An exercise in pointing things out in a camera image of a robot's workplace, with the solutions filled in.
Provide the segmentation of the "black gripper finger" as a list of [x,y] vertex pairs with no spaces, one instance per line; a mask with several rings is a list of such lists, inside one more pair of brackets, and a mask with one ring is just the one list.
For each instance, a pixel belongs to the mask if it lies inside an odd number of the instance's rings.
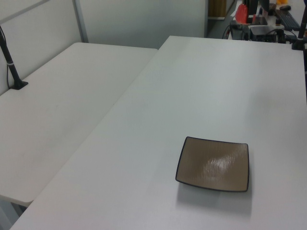
[[258,0],[248,0],[248,14],[254,15],[257,13]]

